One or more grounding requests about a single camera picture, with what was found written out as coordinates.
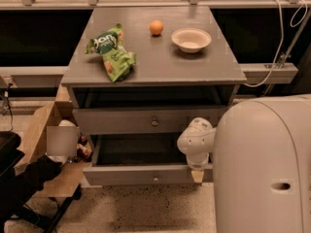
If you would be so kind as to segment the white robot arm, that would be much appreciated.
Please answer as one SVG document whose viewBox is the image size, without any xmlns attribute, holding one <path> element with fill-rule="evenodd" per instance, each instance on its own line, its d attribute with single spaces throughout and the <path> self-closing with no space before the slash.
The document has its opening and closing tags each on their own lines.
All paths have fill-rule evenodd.
<svg viewBox="0 0 311 233">
<path fill-rule="evenodd" d="M 311 233 L 311 95 L 240 102 L 177 141 L 198 183 L 213 165 L 217 233 Z"/>
</svg>

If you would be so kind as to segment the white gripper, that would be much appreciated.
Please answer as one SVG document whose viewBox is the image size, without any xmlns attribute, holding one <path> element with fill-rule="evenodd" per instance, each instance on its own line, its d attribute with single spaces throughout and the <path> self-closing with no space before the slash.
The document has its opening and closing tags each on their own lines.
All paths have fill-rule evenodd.
<svg viewBox="0 0 311 233">
<path fill-rule="evenodd" d="M 203 183 L 204 178 L 203 169 L 205 169 L 206 166 L 208 165 L 208 160 L 209 160 L 208 152 L 187 155 L 187 163 L 189 167 L 192 169 L 190 172 L 193 181 L 195 183 Z"/>
</svg>

